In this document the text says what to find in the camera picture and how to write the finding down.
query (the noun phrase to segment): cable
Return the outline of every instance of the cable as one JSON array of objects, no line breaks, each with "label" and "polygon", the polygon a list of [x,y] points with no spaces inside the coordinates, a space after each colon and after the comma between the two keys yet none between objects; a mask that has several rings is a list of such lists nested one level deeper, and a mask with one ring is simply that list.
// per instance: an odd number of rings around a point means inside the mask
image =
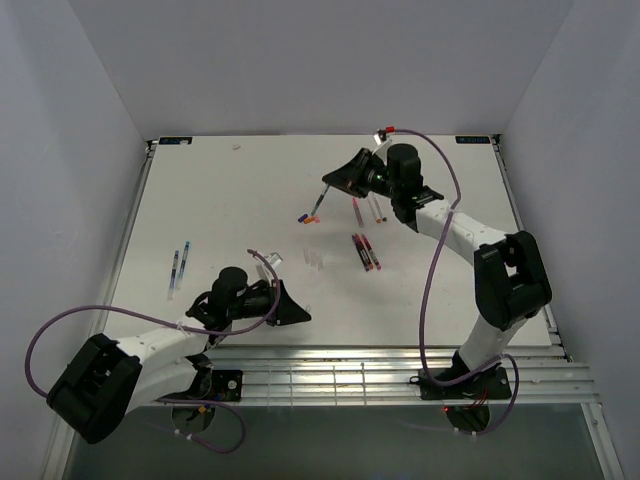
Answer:
[{"label": "cable", "polygon": [[242,446],[242,444],[244,443],[244,441],[247,438],[247,423],[244,419],[244,416],[242,415],[242,413],[240,412],[240,410],[238,410],[237,408],[232,407],[231,405],[227,405],[226,403],[222,403],[222,402],[204,402],[204,401],[200,401],[200,400],[174,400],[171,398],[159,398],[157,400],[158,402],[165,402],[165,403],[175,403],[175,404],[180,404],[180,405],[207,405],[207,406],[214,406],[214,407],[220,407],[223,408],[225,410],[228,410],[229,412],[231,412],[239,421],[240,421],[240,428],[241,428],[241,433],[240,433],[240,438],[238,439],[238,441],[233,444],[233,446],[231,447],[220,447],[218,445],[214,445],[212,443],[209,443],[208,441],[206,441],[205,439],[198,437],[197,435],[193,435],[190,434],[189,432],[184,432],[182,430],[180,430],[179,428],[176,429],[172,429],[172,428],[168,428],[168,427],[163,427],[161,425],[157,425],[155,423],[152,422],[145,422],[147,425],[157,429],[157,430],[162,430],[165,432],[170,432],[170,433],[174,433],[176,435],[182,435],[183,437],[185,437],[187,440],[191,440],[193,442],[196,442],[199,445],[202,445],[203,447],[205,447],[208,450],[211,450],[212,452],[215,453],[220,453],[220,454],[229,454],[229,453],[233,453],[235,452],[238,448],[240,448]]},{"label": "cable", "polygon": [[440,154],[440,156],[444,160],[444,163],[446,164],[447,168],[449,169],[449,173],[451,174],[451,179],[453,180],[453,184],[454,184],[455,189],[456,189],[456,199],[451,204],[451,209],[449,210],[449,213],[447,215],[447,219],[446,219],[446,221],[444,223],[444,226],[442,227],[442,233],[440,234],[440,238],[438,239],[438,244],[436,246],[436,251],[433,254],[433,258],[431,259],[431,264],[429,265],[429,272],[427,274],[427,281],[425,283],[424,293],[422,295],[422,305],[420,307],[420,327],[419,327],[419,331],[418,331],[418,334],[419,334],[419,348],[420,348],[420,361],[422,362],[422,368],[424,369],[424,373],[425,373],[427,379],[429,380],[429,383],[431,383],[431,384],[433,384],[435,386],[438,386],[438,387],[451,387],[451,386],[454,386],[454,385],[459,385],[460,383],[463,383],[463,382],[473,378],[478,373],[481,373],[484,370],[497,365],[498,363],[500,363],[500,361],[503,358],[508,359],[511,362],[511,364],[513,365],[514,374],[515,374],[515,385],[513,387],[513,395],[511,396],[511,401],[509,402],[509,405],[507,406],[507,409],[502,414],[502,416],[492,426],[486,428],[482,432],[477,432],[478,435],[484,435],[486,433],[490,433],[490,432],[494,431],[498,426],[500,426],[506,420],[507,416],[511,413],[511,410],[513,410],[513,406],[515,404],[516,397],[518,396],[518,389],[520,387],[520,385],[519,385],[520,384],[520,374],[518,372],[518,366],[516,364],[515,359],[511,355],[506,354],[506,353],[503,353],[503,354],[500,354],[500,355],[495,355],[495,356],[491,357],[489,360],[487,360],[486,362],[484,362],[479,367],[471,370],[469,373],[465,373],[464,375],[461,375],[460,377],[455,378],[453,380],[440,381],[440,380],[437,380],[431,374],[431,371],[429,370],[429,365],[427,365],[427,356],[426,356],[426,342],[425,342],[424,328],[425,328],[425,324],[426,324],[426,313],[427,313],[427,305],[428,305],[428,302],[429,302],[429,294],[431,293],[431,287],[433,285],[433,277],[435,276],[436,266],[438,264],[438,260],[440,259],[440,254],[442,253],[442,249],[444,248],[444,244],[445,244],[445,241],[446,241],[446,238],[447,238],[447,233],[449,233],[449,228],[451,226],[451,222],[453,221],[454,210],[458,206],[460,201],[462,200],[462,192],[460,190],[460,183],[458,181],[458,177],[456,176],[455,171],[453,170],[453,165],[451,165],[451,162],[449,161],[449,158],[447,157],[447,155],[429,137],[427,137],[426,135],[424,135],[424,134],[422,134],[420,132],[417,132],[415,130],[409,130],[409,129],[404,129],[404,128],[403,129],[401,129],[401,128],[392,128],[391,130],[387,129],[387,131],[389,133],[395,132],[395,133],[405,133],[405,134],[409,134],[409,135],[415,135],[417,137],[422,138],[426,142],[428,142]]},{"label": "cable", "polygon": [[273,267],[267,261],[266,258],[264,258],[255,250],[249,249],[247,250],[247,252],[250,255],[252,255],[254,258],[257,258],[258,260],[260,260],[264,264],[267,270],[269,270],[269,273],[271,273],[271,275],[273,276],[273,281],[275,282],[275,286],[276,286],[276,297],[273,302],[273,305],[271,306],[269,311],[266,313],[266,315],[262,317],[260,320],[258,320],[256,323],[254,323],[253,325],[247,328],[243,328],[241,330],[236,330],[235,332],[210,332],[209,330],[205,330],[203,328],[194,328],[194,327],[176,325],[175,323],[167,322],[166,320],[161,320],[159,318],[151,317],[149,315],[144,315],[142,313],[134,312],[133,310],[128,310],[126,308],[112,307],[110,305],[83,305],[80,307],[71,308],[62,313],[59,313],[58,315],[53,317],[51,320],[46,322],[44,325],[42,325],[42,327],[38,329],[38,331],[35,333],[35,335],[31,339],[31,342],[29,342],[29,346],[27,347],[27,353],[24,359],[24,374],[27,378],[27,383],[29,384],[29,386],[34,392],[36,392],[38,395],[40,395],[43,398],[47,398],[47,392],[45,392],[42,388],[40,388],[33,378],[33,373],[31,370],[31,357],[33,356],[33,350],[35,349],[35,346],[38,343],[38,340],[40,340],[40,337],[42,336],[42,334],[49,327],[51,327],[54,323],[62,320],[63,318],[78,312],[84,312],[88,310],[104,310],[108,312],[116,312],[116,313],[121,313],[123,315],[129,315],[130,317],[139,318],[140,320],[145,320],[147,322],[155,323],[157,325],[162,325],[163,327],[172,328],[174,330],[184,330],[185,332],[199,333],[202,335],[214,335],[214,336],[227,337],[231,335],[240,335],[242,333],[247,333],[252,330],[255,330],[264,322],[266,322],[275,313],[276,308],[280,303],[280,280],[278,279],[278,275],[276,274],[275,270],[273,269]]}]

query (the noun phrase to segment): gray floor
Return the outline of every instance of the gray floor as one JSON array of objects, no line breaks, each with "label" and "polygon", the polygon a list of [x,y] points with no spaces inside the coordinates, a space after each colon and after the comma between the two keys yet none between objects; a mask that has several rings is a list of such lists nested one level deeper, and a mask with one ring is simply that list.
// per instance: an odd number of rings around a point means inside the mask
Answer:
[{"label": "gray floor", "polygon": [[[602,478],[579,405],[518,406],[500,429],[475,440],[399,423],[445,426],[440,407],[243,411],[247,442],[220,456],[143,423],[171,427],[169,408],[139,409],[98,445],[76,440],[65,478]],[[230,445],[238,432],[221,412],[204,437]]]}]

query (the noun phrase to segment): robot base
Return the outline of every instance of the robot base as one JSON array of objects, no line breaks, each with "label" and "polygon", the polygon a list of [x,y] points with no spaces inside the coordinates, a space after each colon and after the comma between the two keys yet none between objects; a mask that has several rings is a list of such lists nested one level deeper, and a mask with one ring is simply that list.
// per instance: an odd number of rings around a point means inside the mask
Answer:
[{"label": "robot base", "polygon": [[[433,376],[438,378],[446,370],[433,370]],[[473,379],[454,385],[453,387],[438,387],[429,382],[424,370],[418,372],[418,377],[411,381],[420,387],[422,400],[475,400],[484,395],[486,390],[487,400],[508,400],[511,398],[511,388],[504,368],[498,367],[481,374]]]}]

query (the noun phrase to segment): small object on table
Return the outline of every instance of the small object on table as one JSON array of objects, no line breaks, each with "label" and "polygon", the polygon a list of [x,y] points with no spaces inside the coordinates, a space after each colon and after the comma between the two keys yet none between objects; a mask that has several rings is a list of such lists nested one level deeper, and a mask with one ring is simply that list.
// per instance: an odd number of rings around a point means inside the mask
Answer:
[{"label": "small object on table", "polygon": [[369,239],[364,233],[362,234],[362,240],[364,240],[364,245],[365,247],[367,247],[367,250],[369,250],[369,256],[371,257],[371,260],[373,260],[373,263],[375,263],[376,269],[382,270],[382,265],[380,265],[380,262],[378,261],[378,257],[376,257],[376,254],[373,253],[373,248],[371,248]]},{"label": "small object on table", "polygon": [[355,198],[351,199],[351,204],[353,205],[353,211],[356,213],[356,220],[358,220],[358,226],[360,228],[364,228],[364,222],[362,221],[362,215],[360,214],[360,207],[358,207],[358,202]]},{"label": "small object on table", "polygon": [[373,215],[373,218],[375,219],[376,223],[381,223],[382,218],[378,218],[378,215],[376,215],[376,211],[373,208],[373,202],[371,201],[371,197],[367,197],[367,203],[369,204],[369,208],[371,209],[371,215]]},{"label": "small object on table", "polygon": [[360,244],[360,246],[364,250],[364,254],[367,258],[367,264],[369,265],[369,270],[373,271],[374,267],[373,262],[371,261],[371,257],[369,256],[369,250],[367,250],[367,247],[364,246],[364,242],[360,238],[360,235],[358,235],[357,233],[355,233],[354,235],[356,236],[356,242],[358,242],[358,244]]},{"label": "small object on table", "polygon": [[184,268],[187,266],[187,256],[189,255],[189,247],[191,242],[184,244],[184,251],[182,252],[182,262],[180,262],[180,271],[178,272],[178,281],[176,282],[176,290],[180,290],[182,284],[182,277],[184,277]]},{"label": "small object on table", "polygon": [[169,280],[169,295],[168,299],[173,299],[173,288],[176,283],[176,270],[178,270],[178,258],[180,257],[180,251],[176,250],[173,254],[173,267],[171,268],[171,279]]},{"label": "small object on table", "polygon": [[353,240],[353,244],[356,246],[356,251],[358,252],[358,256],[360,257],[360,261],[362,262],[362,266],[365,271],[369,271],[369,262],[367,261],[367,253],[364,251],[364,247],[362,244],[358,243],[355,235],[351,235],[351,240]]},{"label": "small object on table", "polygon": [[382,215],[382,209],[380,208],[380,204],[378,203],[378,199],[376,198],[376,196],[375,196],[375,194],[373,192],[371,192],[371,196],[373,197],[373,203],[375,203],[375,205],[376,205],[376,210],[378,210],[378,214],[380,215],[380,218],[382,219],[383,222],[386,222],[387,221],[387,217]]},{"label": "small object on table", "polygon": [[329,191],[329,184],[327,184],[323,189],[322,189],[322,193],[320,194],[320,196],[318,197],[318,200],[316,201],[316,204],[313,206],[313,208],[311,209],[311,213],[309,214],[310,217],[313,217],[316,212],[318,211],[318,207],[320,206],[320,204],[322,203],[322,201],[324,200],[324,196],[327,194],[327,192]]}]

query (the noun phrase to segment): blue marker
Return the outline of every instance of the blue marker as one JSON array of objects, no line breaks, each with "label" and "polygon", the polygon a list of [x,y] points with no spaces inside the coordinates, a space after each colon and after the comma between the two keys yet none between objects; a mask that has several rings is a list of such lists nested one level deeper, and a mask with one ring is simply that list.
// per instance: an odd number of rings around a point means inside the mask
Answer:
[{"label": "blue marker", "polygon": [[184,252],[182,252],[182,262],[180,263],[180,272],[178,272],[178,283],[176,283],[176,290],[180,290],[180,284],[182,283],[182,277],[184,276],[184,267],[187,264],[187,256],[189,255],[189,245],[191,242],[184,244]]},{"label": "blue marker", "polygon": [[176,270],[178,269],[178,257],[180,256],[180,252],[176,250],[176,253],[173,255],[173,268],[171,269],[171,280],[169,280],[169,300],[173,298],[173,286],[176,282]]}]

